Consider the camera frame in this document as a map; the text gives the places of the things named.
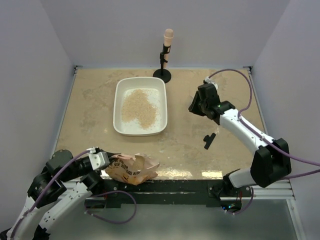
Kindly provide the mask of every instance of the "round base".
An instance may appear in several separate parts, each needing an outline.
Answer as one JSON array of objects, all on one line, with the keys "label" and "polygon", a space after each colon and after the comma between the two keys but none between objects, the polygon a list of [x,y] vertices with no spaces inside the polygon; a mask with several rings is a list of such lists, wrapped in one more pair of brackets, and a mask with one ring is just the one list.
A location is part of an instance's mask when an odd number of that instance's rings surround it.
[{"label": "round base", "polygon": [[166,84],[171,79],[171,73],[167,69],[163,69],[163,75],[161,75],[161,69],[158,69],[153,73],[153,77],[162,79]]}]

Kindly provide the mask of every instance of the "beige tabletop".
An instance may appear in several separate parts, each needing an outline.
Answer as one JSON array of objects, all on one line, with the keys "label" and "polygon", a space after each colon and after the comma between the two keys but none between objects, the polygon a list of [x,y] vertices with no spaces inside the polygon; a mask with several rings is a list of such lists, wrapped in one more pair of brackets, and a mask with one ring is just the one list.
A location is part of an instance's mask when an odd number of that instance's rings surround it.
[{"label": "beige tabletop", "polygon": [[[158,179],[219,179],[251,166],[253,156],[232,133],[206,117],[192,114],[188,107],[204,78],[214,69],[170,69],[166,86],[168,123],[153,136],[133,137],[116,132],[113,107],[117,82],[131,77],[151,77],[154,69],[79,69],[63,120],[56,149],[73,155],[98,146],[105,151],[158,159]],[[215,76],[220,100],[228,100],[240,110],[249,101],[246,80],[236,72]],[[263,130],[256,100],[243,115]],[[208,150],[206,135],[216,133]]]}]

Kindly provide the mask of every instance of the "paper bag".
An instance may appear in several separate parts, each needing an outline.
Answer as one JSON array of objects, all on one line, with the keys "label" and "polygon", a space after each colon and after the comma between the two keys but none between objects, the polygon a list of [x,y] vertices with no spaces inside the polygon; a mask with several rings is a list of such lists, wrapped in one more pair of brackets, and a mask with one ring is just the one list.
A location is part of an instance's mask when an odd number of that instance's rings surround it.
[{"label": "paper bag", "polygon": [[117,154],[112,158],[116,160],[105,169],[105,172],[119,182],[138,185],[158,176],[156,169],[160,165],[159,161],[146,155],[138,153],[133,157]]}]

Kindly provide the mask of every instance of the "black metal frame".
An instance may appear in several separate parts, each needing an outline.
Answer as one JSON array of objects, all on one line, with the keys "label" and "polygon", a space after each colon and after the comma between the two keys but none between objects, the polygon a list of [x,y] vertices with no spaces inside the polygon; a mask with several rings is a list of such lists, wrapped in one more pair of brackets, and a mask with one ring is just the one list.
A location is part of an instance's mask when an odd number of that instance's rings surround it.
[{"label": "black metal frame", "polygon": [[[137,204],[156,205],[205,205],[210,208],[220,208],[221,201],[215,195],[215,187],[223,182],[222,179],[200,180],[149,180],[137,186],[105,179],[106,191],[121,190],[130,193]],[[246,187],[235,189],[226,194],[222,192],[220,198],[238,196],[242,191],[243,197],[250,197],[251,192]],[[105,200],[103,197],[89,198],[87,207],[91,208],[120,208],[121,204],[133,204],[125,194],[110,194]]]}]

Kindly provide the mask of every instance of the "white tray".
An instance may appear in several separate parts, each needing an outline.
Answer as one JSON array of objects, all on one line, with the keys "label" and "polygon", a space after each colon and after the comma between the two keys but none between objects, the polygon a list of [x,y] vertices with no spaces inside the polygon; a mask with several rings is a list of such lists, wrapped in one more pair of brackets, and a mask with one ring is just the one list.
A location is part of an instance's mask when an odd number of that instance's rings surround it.
[{"label": "white tray", "polygon": [[[157,116],[154,124],[148,129],[143,129],[135,119],[123,122],[121,117],[122,105],[126,96],[134,90],[147,90],[148,100],[157,107]],[[127,136],[150,136],[163,131],[168,122],[167,95],[165,83],[157,77],[130,77],[118,82],[115,89],[113,106],[113,127]]]}]

